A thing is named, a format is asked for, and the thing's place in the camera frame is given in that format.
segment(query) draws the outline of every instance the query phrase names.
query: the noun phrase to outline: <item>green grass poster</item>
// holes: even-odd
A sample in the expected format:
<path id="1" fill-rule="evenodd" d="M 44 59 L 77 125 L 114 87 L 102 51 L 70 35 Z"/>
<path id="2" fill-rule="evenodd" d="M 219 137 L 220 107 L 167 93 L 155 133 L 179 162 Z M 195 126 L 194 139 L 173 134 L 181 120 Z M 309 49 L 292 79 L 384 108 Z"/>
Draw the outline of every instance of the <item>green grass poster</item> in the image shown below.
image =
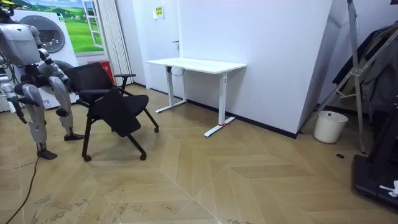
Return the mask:
<path id="1" fill-rule="evenodd" d="M 20 6 L 30 7 L 29 3 L 24 0 L 13 0 L 13 2 Z M 103 50 L 100 47 L 94 46 L 81 0 L 30 0 L 30 3 L 32 4 L 31 8 L 25 7 L 19 9 L 62 14 L 75 53 Z M 86 6 L 89 9 L 88 13 L 90 13 L 92 6 Z M 93 29 L 98 30 L 95 20 L 90 19 L 90 22 Z M 97 44 L 101 44 L 100 37 L 97 35 L 95 38 Z"/>

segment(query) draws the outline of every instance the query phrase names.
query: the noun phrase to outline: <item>standing desk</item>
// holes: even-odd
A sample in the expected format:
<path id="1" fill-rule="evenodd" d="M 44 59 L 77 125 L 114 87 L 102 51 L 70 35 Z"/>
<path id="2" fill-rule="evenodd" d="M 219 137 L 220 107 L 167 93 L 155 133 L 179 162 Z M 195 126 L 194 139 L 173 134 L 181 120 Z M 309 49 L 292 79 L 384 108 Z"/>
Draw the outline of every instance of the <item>standing desk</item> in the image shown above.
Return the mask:
<path id="1" fill-rule="evenodd" d="M 181 105 L 182 103 L 187 102 L 187 97 L 185 96 L 185 80 L 184 74 L 182 74 L 182 82 L 183 82 L 183 96 L 182 101 L 178 103 L 173 102 L 174 91 L 173 91 L 173 80 L 171 70 L 168 71 L 167 67 L 178 67 L 184 68 L 185 70 L 194 71 L 194 72 L 203 72 L 209 73 L 212 75 L 217 75 L 220 77 L 220 98 L 218 105 L 218 125 L 214 128 L 211 128 L 209 131 L 205 133 L 206 137 L 211 136 L 213 133 L 224 127 L 226 124 L 233 121 L 235 118 L 230 117 L 225 120 L 225 103 L 226 103 L 226 82 L 227 82 L 227 74 L 228 72 L 246 67 L 246 64 L 242 63 L 231 63 L 231 62 L 217 62 L 217 61 L 209 61 L 209 60 L 197 60 L 190 58 L 168 58 L 168 59 L 160 59 L 160 60 L 150 60 L 147 63 L 152 63 L 156 65 L 164 65 L 166 76 L 167 76 L 167 89 L 169 91 L 169 105 L 161 108 L 156 113 L 160 113 L 164 110 L 173 108 L 174 106 Z"/>

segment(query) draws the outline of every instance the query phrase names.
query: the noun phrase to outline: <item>black chair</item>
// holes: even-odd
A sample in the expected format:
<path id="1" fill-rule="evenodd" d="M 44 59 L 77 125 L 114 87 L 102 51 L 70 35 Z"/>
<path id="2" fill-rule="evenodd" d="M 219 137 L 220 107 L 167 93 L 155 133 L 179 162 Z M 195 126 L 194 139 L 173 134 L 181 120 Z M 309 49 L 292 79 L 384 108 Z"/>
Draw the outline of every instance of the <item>black chair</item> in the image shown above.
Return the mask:
<path id="1" fill-rule="evenodd" d="M 86 162 L 91 160 L 87 154 L 91 125 L 100 119 L 103 119 L 119 136 L 127 136 L 141 152 L 140 160 L 146 160 L 145 150 L 131 136 L 131 133 L 141 128 L 136 116 L 145 111 L 155 125 L 155 133 L 159 132 L 159 125 L 146 110 L 148 96 L 135 96 L 124 90 L 127 78 L 136 75 L 115 75 L 123 78 L 123 86 L 119 88 L 112 84 L 99 63 L 70 68 L 64 72 L 72 81 L 74 91 L 79 94 L 80 99 L 76 103 L 88 108 L 85 140 L 81 152 L 84 160 Z"/>

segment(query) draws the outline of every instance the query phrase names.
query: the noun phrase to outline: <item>wooden floor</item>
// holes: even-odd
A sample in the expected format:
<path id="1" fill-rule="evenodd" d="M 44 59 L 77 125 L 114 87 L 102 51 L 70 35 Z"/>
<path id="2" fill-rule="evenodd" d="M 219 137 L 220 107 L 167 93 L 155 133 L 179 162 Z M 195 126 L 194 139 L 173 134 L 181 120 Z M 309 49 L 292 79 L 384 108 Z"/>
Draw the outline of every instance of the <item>wooden floor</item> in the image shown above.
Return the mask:
<path id="1" fill-rule="evenodd" d="M 85 163 L 83 141 L 64 142 L 55 111 L 46 111 L 48 149 L 58 158 L 39 160 L 30 199 L 13 223 L 398 223 L 398 215 L 350 189 L 355 117 L 332 145 L 314 140 L 312 131 L 293 140 L 239 120 L 206 138 L 216 113 L 185 104 L 155 114 L 167 96 L 127 90 L 149 95 L 147 108 L 160 125 L 154 133 L 139 116 L 142 128 L 133 136 L 148 159 L 140 161 L 128 139 L 99 121 L 88 150 L 93 160 Z M 75 132 L 83 134 L 86 109 L 72 110 Z M 29 188 L 36 149 L 28 130 L 16 115 L 0 114 L 0 223 Z M 366 139 L 369 147 L 369 132 Z"/>

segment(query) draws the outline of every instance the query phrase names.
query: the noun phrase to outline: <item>desk foot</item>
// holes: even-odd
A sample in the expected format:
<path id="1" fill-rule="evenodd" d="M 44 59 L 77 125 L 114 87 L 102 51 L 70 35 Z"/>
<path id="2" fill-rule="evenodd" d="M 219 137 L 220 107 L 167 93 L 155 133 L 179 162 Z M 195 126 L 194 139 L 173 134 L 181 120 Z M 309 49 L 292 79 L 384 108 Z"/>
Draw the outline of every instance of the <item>desk foot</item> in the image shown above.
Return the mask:
<path id="1" fill-rule="evenodd" d="M 164 110 L 173 108 L 173 107 L 178 106 L 178 105 L 183 104 L 183 103 L 186 103 L 186 101 L 179 101 L 178 103 L 175 103 L 173 106 L 166 106 L 166 107 L 163 107 L 163 108 L 161 108 L 161 109 L 159 109 L 159 110 L 156 110 L 155 113 L 160 113 L 160 112 L 162 112 L 162 111 L 164 111 Z"/>
<path id="2" fill-rule="evenodd" d="M 210 130 L 208 130 L 208 131 L 205 133 L 205 136 L 206 136 L 206 137 L 210 137 L 213 133 L 215 133 L 215 132 L 218 131 L 219 129 L 223 128 L 226 124 L 230 123 L 230 122 L 233 121 L 233 120 L 235 120 L 234 117 L 230 117 L 230 118 L 226 119 L 225 122 L 224 122 L 224 125 L 222 125 L 222 126 L 217 125 L 217 126 L 215 126 L 214 128 L 211 128 Z"/>

